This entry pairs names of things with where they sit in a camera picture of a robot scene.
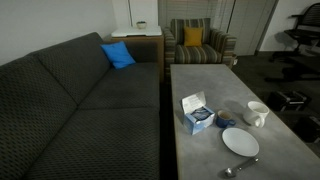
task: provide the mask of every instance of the dark gray sofa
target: dark gray sofa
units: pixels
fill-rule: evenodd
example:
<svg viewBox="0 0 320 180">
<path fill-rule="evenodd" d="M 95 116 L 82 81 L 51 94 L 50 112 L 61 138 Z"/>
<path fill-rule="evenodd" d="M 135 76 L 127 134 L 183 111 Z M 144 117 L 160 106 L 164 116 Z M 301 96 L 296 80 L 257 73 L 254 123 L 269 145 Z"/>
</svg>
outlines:
<svg viewBox="0 0 320 180">
<path fill-rule="evenodd" d="M 102 43 L 91 33 L 0 67 L 0 179 L 159 179 L 159 71 L 143 55 L 156 45 L 127 42 L 137 63 L 116 70 Z"/>
</svg>

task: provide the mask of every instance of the yellow pillow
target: yellow pillow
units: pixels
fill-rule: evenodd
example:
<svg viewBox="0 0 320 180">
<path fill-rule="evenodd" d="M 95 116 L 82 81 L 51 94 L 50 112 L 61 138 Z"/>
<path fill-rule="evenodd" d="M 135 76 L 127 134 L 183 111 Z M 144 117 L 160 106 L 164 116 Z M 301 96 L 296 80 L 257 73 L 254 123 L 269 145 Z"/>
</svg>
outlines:
<svg viewBox="0 0 320 180">
<path fill-rule="evenodd" d="M 201 46 L 203 28 L 184 27 L 184 46 Z"/>
</svg>

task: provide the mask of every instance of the coffee table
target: coffee table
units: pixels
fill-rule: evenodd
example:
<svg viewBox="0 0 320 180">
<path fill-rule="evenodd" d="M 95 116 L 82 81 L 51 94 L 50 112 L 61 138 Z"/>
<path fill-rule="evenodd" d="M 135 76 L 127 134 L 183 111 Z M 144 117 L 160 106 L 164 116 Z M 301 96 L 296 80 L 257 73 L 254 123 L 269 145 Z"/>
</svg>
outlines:
<svg viewBox="0 0 320 180">
<path fill-rule="evenodd" d="M 171 65 L 172 103 L 179 179 L 225 179 L 224 170 L 249 157 L 231 151 L 214 124 L 195 135 L 183 126 L 181 99 L 204 91 L 207 106 L 230 111 L 234 126 L 250 133 L 259 143 L 259 161 L 235 179 L 319 179 L 320 159 L 273 112 L 263 128 L 242 118 L 247 102 L 261 100 L 225 65 Z"/>
</svg>

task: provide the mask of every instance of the blue pillow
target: blue pillow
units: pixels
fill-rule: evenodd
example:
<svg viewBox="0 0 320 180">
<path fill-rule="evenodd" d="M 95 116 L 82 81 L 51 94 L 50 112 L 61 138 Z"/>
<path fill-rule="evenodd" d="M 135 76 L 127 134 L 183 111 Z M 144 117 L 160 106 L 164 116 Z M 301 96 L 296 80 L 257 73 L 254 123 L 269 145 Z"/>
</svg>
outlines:
<svg viewBox="0 0 320 180">
<path fill-rule="evenodd" d="M 116 69 L 136 63 L 123 41 L 114 44 L 103 44 L 101 47 Z"/>
</svg>

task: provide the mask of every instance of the striped armchair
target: striped armchair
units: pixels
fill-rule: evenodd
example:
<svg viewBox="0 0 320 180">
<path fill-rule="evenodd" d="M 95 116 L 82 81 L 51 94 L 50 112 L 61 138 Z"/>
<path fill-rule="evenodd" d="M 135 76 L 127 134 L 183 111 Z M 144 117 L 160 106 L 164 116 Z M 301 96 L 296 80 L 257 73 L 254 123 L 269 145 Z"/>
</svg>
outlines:
<svg viewBox="0 0 320 180">
<path fill-rule="evenodd" d="M 202 46 L 184 46 L 184 27 L 202 27 Z M 171 64 L 218 64 L 231 67 L 236 38 L 210 28 L 210 18 L 172 19 L 164 28 L 165 80 L 170 82 Z"/>
</svg>

